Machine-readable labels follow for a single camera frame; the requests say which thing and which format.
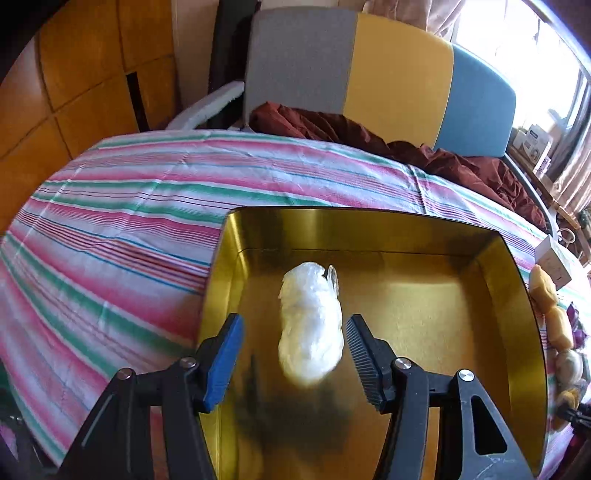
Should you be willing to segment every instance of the metal bolt head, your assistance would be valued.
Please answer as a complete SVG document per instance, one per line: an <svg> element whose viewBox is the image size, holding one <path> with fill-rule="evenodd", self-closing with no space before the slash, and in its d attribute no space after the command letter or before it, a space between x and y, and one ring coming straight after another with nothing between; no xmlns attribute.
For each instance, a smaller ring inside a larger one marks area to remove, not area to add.
<svg viewBox="0 0 591 480"><path fill-rule="evenodd" d="M460 370L457 376L460 377L464 382L471 382L474 380L474 374L466 368Z"/></svg>
<svg viewBox="0 0 591 480"><path fill-rule="evenodd" d="M408 358L399 356L394 361L394 365L396 365L400 370L408 370L412 367L413 363Z"/></svg>
<svg viewBox="0 0 591 480"><path fill-rule="evenodd" d="M128 380L133 373L134 371L132 369L125 367L117 372L117 378L119 380Z"/></svg>
<svg viewBox="0 0 591 480"><path fill-rule="evenodd" d="M192 356L184 356L180 359L179 364L185 370L189 370L190 368L193 368L195 365L197 365L197 361Z"/></svg>

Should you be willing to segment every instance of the dark red cloth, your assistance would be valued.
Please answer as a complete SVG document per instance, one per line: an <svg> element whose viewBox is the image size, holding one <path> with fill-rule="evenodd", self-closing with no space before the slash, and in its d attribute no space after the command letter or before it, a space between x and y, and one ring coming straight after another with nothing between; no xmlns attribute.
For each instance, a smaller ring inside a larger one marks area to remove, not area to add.
<svg viewBox="0 0 591 480"><path fill-rule="evenodd" d="M502 160L462 157L429 146L396 141L387 144L363 125L334 113L310 112L267 102L251 113L249 126L259 133L334 142L414 165L494 200L546 230L544 215Z"/></svg>

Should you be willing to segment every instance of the blue cushion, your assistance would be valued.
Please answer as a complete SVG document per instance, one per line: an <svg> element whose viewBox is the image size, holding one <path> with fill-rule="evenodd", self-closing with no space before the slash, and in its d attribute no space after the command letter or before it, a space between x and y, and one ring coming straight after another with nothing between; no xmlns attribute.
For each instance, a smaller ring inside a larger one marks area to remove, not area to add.
<svg viewBox="0 0 591 480"><path fill-rule="evenodd" d="M502 157L515 115L515 92L490 65L453 46L447 108L435 142L465 157Z"/></svg>

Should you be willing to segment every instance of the metal tray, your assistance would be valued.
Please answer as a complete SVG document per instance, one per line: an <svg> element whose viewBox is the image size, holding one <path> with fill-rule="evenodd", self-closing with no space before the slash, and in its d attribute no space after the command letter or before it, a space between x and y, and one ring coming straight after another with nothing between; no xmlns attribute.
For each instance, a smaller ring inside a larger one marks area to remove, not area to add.
<svg viewBox="0 0 591 480"><path fill-rule="evenodd" d="M388 427L366 401L345 346L318 387L283 376L277 298L285 272L334 265L343 321L361 313L376 337L425 370L476 373L532 471L546 439L547 386L535 317L498 232L399 212L245 207L226 218L200 339L228 313L246 324L226 398L202 416L220 480L371 479ZM429 416L423 478L433 477L438 411Z"/></svg>

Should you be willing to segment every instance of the cardboard box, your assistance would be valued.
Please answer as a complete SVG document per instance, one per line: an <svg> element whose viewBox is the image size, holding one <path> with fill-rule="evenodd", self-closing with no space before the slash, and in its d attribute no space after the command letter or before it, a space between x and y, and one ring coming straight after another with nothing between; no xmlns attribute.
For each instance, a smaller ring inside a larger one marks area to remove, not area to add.
<svg viewBox="0 0 591 480"><path fill-rule="evenodd" d="M573 279L569 259L562 252L558 242L550 235L535 247L535 262L552 278L556 290L561 289Z"/></svg>
<svg viewBox="0 0 591 480"><path fill-rule="evenodd" d="M539 125L532 125L527 133L517 132L513 146L524 155L534 168L539 168L552 146L552 137Z"/></svg>

